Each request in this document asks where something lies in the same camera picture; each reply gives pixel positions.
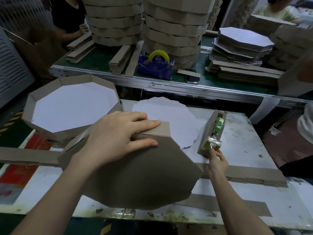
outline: table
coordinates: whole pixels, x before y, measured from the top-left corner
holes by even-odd
[[[124,110],[131,110],[136,101],[122,100]],[[194,145],[184,149],[194,162],[207,159],[196,154],[203,127],[213,110],[188,108],[198,122],[199,136]],[[245,114],[229,112],[221,140],[223,153],[230,165],[276,168],[260,138]],[[0,213],[27,214],[62,173],[60,168],[39,166],[13,205],[0,205]],[[313,230],[313,218],[307,211],[291,182],[289,188],[230,182],[245,200],[266,202],[273,217],[261,217],[270,227]],[[214,196],[210,180],[200,179],[192,193]],[[76,217],[104,217],[167,222],[223,224],[221,213],[181,205],[167,205],[153,210],[108,208],[82,196],[73,214]]]
[[[212,46],[213,38],[203,36],[202,47]],[[228,101],[246,102],[260,104],[265,96],[280,98],[278,106],[293,107],[297,103],[305,104],[313,102],[313,96],[309,94],[300,97],[277,96],[277,89],[268,88],[262,85],[236,82],[232,80],[220,79],[217,74],[207,72],[204,67],[210,63],[209,55],[199,54],[197,63],[193,69],[201,74],[199,85],[185,83],[183,76],[174,71],[172,81],[160,80],[138,74],[135,71],[134,77],[112,74],[108,63],[119,50],[119,47],[105,47],[97,45],[79,63],[70,63],[66,57],[62,57],[49,69],[50,73],[56,77],[73,75],[92,74],[114,82],[119,86],[140,88],[147,91],[167,92],[183,96],[198,97],[204,99],[222,99]]]

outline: white paper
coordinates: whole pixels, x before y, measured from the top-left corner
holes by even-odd
[[[257,110],[251,115],[249,120],[252,124],[257,124],[267,116],[280,102],[280,98],[265,96]]]
[[[222,35],[232,38],[241,43],[257,45],[261,47],[272,46],[274,43],[266,36],[257,34],[251,30],[244,30],[235,27],[220,28]]]
[[[91,125],[117,103],[113,89],[94,82],[62,86],[36,102],[32,123],[52,133]]]
[[[148,119],[162,120],[170,123],[171,137],[181,147],[193,145],[198,137],[196,117],[188,108],[165,97],[153,97],[139,101],[132,111],[146,112]]]

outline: hand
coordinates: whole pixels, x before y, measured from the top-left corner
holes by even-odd
[[[116,111],[105,115],[92,125],[85,146],[73,156],[72,161],[93,172],[135,150],[157,146],[158,142],[154,139],[131,141],[131,136],[160,124],[161,120],[148,120],[144,112]]]
[[[87,25],[86,24],[81,24],[81,25],[79,25],[79,33],[81,34],[81,35],[84,35],[84,34],[86,34],[86,33],[88,33],[88,27],[87,27]]]
[[[209,177],[213,178],[214,174],[216,173],[225,175],[225,172],[229,164],[221,150],[217,150],[216,152],[214,149],[211,149],[210,156],[211,156],[209,158],[210,163],[207,166]]]

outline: yellow tape roll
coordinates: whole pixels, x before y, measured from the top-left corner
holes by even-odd
[[[168,54],[167,54],[165,51],[160,50],[160,49],[153,51],[153,52],[149,55],[148,61],[151,62],[152,59],[153,59],[156,55],[161,55],[161,56],[164,58],[164,60],[165,60],[166,62],[168,62],[168,63],[170,62],[170,57],[168,56]]]

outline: white tabletop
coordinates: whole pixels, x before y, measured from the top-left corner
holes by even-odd
[[[136,103],[136,101],[122,101],[124,110],[131,110]],[[196,151],[203,127],[213,110],[200,108],[189,108],[189,110],[196,116],[200,130],[198,140],[192,147],[184,151],[194,162],[206,162],[207,159],[198,155]],[[221,140],[223,142],[221,149],[230,165],[276,168],[245,114],[228,113]],[[28,213],[61,173],[60,168],[39,166],[16,202],[13,205],[0,205],[0,213]],[[267,204],[273,217],[261,217],[261,219],[268,226],[313,230],[313,218],[302,201],[305,200],[307,204],[310,204],[308,202],[310,199],[306,197],[301,200],[294,188],[294,185],[298,182],[288,181],[289,188],[230,183],[244,200],[261,201]],[[211,181],[207,179],[200,179],[192,193],[215,195]],[[206,211],[176,204],[167,205],[153,211],[109,208],[86,196],[81,197],[73,216],[223,224],[221,213],[216,211]]]

